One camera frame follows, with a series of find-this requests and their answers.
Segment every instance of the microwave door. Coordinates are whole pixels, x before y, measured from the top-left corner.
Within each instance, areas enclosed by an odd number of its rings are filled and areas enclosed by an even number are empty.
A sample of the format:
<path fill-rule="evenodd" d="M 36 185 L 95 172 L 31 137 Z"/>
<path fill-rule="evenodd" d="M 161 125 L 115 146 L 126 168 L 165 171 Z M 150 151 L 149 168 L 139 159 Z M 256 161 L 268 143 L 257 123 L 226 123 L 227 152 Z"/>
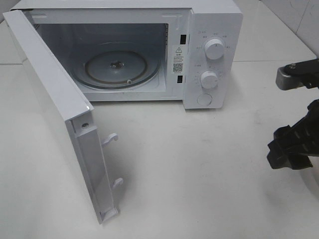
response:
<path fill-rule="evenodd" d="M 118 211 L 92 116 L 94 108 L 37 33 L 32 18 L 20 10 L 3 15 L 43 115 L 66 158 L 70 158 L 71 164 L 75 162 L 76 168 L 72 170 L 77 173 L 81 169 L 98 221 L 102 223 Z"/>

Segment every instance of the warning label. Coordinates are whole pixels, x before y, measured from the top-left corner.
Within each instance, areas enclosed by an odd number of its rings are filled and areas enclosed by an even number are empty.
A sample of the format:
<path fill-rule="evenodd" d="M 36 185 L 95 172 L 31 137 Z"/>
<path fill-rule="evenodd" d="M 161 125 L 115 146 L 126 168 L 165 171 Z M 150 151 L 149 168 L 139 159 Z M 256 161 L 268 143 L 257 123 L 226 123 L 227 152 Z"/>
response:
<path fill-rule="evenodd" d="M 185 46 L 174 45 L 172 49 L 172 72 L 183 74 L 184 72 L 184 54 Z"/>

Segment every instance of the white microwave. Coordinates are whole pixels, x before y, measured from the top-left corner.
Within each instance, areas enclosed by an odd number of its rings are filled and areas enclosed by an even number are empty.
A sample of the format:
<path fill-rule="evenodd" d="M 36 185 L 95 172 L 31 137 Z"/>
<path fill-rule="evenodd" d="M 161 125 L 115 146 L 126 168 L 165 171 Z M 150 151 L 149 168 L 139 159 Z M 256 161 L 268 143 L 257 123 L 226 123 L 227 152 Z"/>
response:
<path fill-rule="evenodd" d="M 99 223 L 113 203 L 90 101 L 222 107 L 242 13 L 232 0 L 21 0 L 4 13 L 61 147 L 78 159 Z"/>

